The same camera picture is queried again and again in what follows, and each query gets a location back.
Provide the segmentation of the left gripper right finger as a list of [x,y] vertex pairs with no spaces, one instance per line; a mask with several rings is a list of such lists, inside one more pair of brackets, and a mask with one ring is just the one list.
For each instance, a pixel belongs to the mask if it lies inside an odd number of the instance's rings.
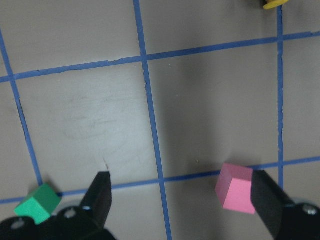
[[251,203],[273,238],[288,238],[296,204],[264,170],[252,173]]

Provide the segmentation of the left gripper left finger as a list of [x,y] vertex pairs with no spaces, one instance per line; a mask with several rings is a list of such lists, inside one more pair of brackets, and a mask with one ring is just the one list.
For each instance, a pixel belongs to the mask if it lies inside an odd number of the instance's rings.
[[79,207],[84,210],[95,223],[103,228],[112,205],[112,185],[109,171],[97,173],[89,186]]

